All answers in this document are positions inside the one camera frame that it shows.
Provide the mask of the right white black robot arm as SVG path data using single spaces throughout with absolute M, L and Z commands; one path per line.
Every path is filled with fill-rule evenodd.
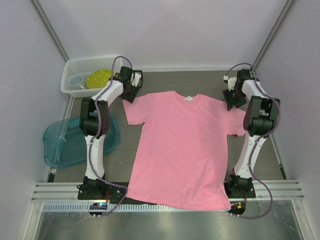
M 254 166 L 261 147 L 279 124 L 281 101 L 268 95 L 249 69 L 238 70 L 236 77 L 226 75 L 223 80 L 228 85 L 223 91 L 227 110 L 247 105 L 243 148 L 224 188 L 230 199 L 255 198 Z

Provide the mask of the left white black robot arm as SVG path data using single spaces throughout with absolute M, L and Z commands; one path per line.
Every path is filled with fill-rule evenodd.
M 143 72 L 122 66 L 106 87 L 81 102 L 79 127 L 86 142 L 86 171 L 77 186 L 79 200 L 100 200 L 107 195 L 103 164 L 104 142 L 110 128 L 109 106 L 116 98 L 132 103 L 143 85 Z

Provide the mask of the pink t-shirt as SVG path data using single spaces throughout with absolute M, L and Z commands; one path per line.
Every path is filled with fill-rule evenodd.
M 141 126 L 128 198 L 194 211 L 231 208 L 224 188 L 228 136 L 245 134 L 243 110 L 175 91 L 139 96 L 123 107 L 127 123 Z

